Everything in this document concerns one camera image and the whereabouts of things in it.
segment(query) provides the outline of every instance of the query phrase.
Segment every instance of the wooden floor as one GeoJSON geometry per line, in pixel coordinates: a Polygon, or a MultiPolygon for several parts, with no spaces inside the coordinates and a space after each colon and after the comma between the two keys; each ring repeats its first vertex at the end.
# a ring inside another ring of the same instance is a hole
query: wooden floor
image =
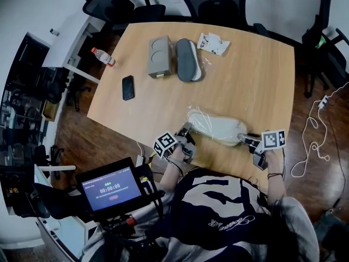
{"type": "MultiPolygon", "coordinates": [[[[104,48],[112,52],[117,44],[118,37],[110,34],[101,34],[94,43],[87,46],[99,45],[98,48],[104,48]]],[[[88,55],[89,60],[86,63],[85,70],[97,78],[103,73],[103,66],[95,60],[92,55],[88,55]]],[[[344,184],[343,174],[339,166],[336,144],[331,127],[328,123],[330,117],[333,124],[334,133],[338,140],[341,163],[344,174],[348,178],[349,163],[349,87],[344,88],[338,94],[334,95],[330,104],[320,112],[320,116],[328,127],[325,144],[321,147],[321,155],[329,155],[330,161],[316,157],[316,152],[311,151],[308,162],[308,168],[303,178],[293,178],[290,176],[290,169],[298,161],[306,157],[303,142],[302,131],[308,117],[309,110],[313,100],[318,100],[325,94],[319,81],[316,81],[314,95],[311,99],[306,99],[304,93],[304,79],[306,75],[301,69],[296,68],[296,84],[294,91],[294,102],[290,132],[287,139],[286,153],[286,185],[287,193],[298,199],[307,210],[312,221],[316,221],[320,215],[330,209],[340,196],[344,184]]],[[[130,156],[136,163],[136,156],[140,150],[135,141],[130,140],[90,119],[87,118],[88,108],[91,104],[93,94],[97,87],[92,82],[86,82],[91,87],[91,93],[83,92],[80,96],[80,112],[75,112],[71,106],[66,106],[58,126],[56,144],[64,148],[61,163],[64,165],[76,165],[76,173],[91,170],[99,166],[120,160],[130,156]]],[[[306,146],[312,139],[319,144],[324,137],[324,127],[319,126],[313,129],[311,124],[308,125],[305,139],[306,146]]],[[[146,157],[149,157],[152,150],[146,148],[146,157]]],[[[165,166],[162,162],[155,162],[155,170],[163,170],[165,166]]],[[[304,166],[299,166],[294,171],[295,174],[302,174],[304,166]]],[[[64,188],[74,184],[72,174],[61,174],[62,179],[55,182],[55,186],[64,188]]],[[[342,200],[335,210],[335,214],[343,220],[349,219],[349,185],[346,186],[342,200]]]]}

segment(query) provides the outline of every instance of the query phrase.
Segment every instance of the smartphone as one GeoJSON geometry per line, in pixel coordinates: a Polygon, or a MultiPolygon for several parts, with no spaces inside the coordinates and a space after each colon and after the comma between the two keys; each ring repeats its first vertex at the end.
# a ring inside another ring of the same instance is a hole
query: smartphone
{"type": "Polygon", "coordinates": [[[129,100],[135,96],[135,87],[133,76],[127,76],[122,79],[122,99],[129,100]]]}

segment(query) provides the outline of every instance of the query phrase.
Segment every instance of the person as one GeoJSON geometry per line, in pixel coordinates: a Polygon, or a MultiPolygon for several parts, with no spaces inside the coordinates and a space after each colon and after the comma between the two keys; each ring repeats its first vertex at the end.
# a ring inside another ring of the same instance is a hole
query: person
{"type": "Polygon", "coordinates": [[[318,262],[310,219],[296,199],[287,197],[276,154],[265,155],[268,196],[247,180],[201,168],[178,183],[185,155],[176,147],[159,184],[166,192],[164,219],[158,220],[154,205],[132,213],[136,236],[153,235],[160,256],[134,255],[127,240],[113,240],[99,229],[81,261],[318,262]]]}

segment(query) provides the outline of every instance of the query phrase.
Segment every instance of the black wristband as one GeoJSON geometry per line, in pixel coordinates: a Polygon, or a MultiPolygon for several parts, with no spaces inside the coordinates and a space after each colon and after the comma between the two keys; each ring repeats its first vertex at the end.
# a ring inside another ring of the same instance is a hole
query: black wristband
{"type": "Polygon", "coordinates": [[[277,172],[277,173],[268,174],[268,179],[269,179],[270,177],[274,177],[274,176],[278,176],[278,175],[282,176],[282,173],[277,172]]]}
{"type": "Polygon", "coordinates": [[[183,174],[182,169],[181,169],[177,164],[175,164],[174,162],[172,162],[172,161],[170,161],[170,160],[168,160],[168,159],[167,159],[167,162],[169,162],[170,164],[172,164],[173,166],[175,166],[175,167],[178,169],[178,171],[180,172],[181,177],[182,177],[182,178],[184,177],[184,174],[183,174]]]}

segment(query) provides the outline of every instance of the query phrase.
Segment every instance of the plastic bottle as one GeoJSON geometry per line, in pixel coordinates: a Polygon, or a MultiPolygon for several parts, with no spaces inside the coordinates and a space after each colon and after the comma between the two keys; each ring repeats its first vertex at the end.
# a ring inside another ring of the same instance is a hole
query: plastic bottle
{"type": "Polygon", "coordinates": [[[96,56],[96,58],[103,62],[104,64],[107,64],[109,67],[113,67],[115,65],[115,59],[112,58],[109,54],[107,54],[103,50],[98,50],[95,47],[92,48],[92,53],[96,56]]]}

